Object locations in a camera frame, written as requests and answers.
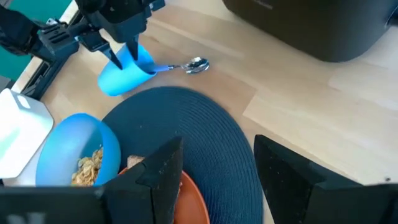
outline blue cup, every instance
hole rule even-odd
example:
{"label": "blue cup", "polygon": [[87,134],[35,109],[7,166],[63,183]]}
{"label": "blue cup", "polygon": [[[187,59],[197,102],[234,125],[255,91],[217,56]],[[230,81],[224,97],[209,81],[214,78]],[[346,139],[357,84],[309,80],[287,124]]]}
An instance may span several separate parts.
{"label": "blue cup", "polygon": [[84,113],[69,116],[47,137],[36,170],[37,186],[68,186],[78,160],[103,146],[101,169],[94,186],[115,178],[120,166],[119,142],[102,121]]}
{"label": "blue cup", "polygon": [[108,62],[98,77],[99,88],[109,96],[118,96],[146,82],[156,73],[146,73],[141,68],[155,64],[152,57],[141,45],[138,46],[138,60],[134,60],[124,45],[116,54],[123,69]]}

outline blue bowl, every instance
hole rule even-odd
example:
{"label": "blue bowl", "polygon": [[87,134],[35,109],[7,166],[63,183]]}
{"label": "blue bowl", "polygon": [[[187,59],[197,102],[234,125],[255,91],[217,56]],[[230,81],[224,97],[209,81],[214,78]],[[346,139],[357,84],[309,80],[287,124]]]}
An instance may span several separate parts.
{"label": "blue bowl", "polygon": [[94,185],[116,177],[120,166],[119,142],[112,130],[100,120],[84,113],[64,119],[49,134],[36,170],[37,186],[68,186],[78,169],[78,160],[91,157],[103,146],[101,169]]}

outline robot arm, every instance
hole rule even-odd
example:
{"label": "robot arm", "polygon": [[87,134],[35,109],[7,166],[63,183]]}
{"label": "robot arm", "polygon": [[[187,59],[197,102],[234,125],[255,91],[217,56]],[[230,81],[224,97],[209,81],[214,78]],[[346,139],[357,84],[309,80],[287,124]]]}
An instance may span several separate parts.
{"label": "robot arm", "polygon": [[0,45],[12,54],[32,54],[44,62],[32,75],[22,94],[40,100],[79,43],[90,52],[100,51],[119,69],[121,62],[99,30],[105,29],[119,43],[126,43],[138,59],[138,36],[146,30],[152,11],[164,0],[75,0],[78,12],[70,24],[49,19],[33,22],[20,12],[0,6]]}

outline teal wall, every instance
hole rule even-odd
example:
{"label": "teal wall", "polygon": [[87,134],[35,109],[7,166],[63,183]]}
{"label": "teal wall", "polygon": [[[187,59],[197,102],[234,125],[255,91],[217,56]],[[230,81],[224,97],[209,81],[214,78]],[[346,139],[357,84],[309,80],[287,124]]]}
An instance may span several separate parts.
{"label": "teal wall", "polygon": [[[71,0],[13,0],[9,9],[25,14],[29,19],[47,21],[60,18]],[[30,55],[15,56],[0,47],[0,75],[17,80],[30,61]]]}

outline white cutting board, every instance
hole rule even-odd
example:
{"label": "white cutting board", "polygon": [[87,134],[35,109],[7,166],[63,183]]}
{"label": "white cutting board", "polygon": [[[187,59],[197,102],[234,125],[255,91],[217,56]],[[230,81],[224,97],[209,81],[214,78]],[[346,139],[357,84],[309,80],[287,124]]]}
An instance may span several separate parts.
{"label": "white cutting board", "polygon": [[5,89],[0,93],[0,179],[17,177],[51,131],[42,102]]}

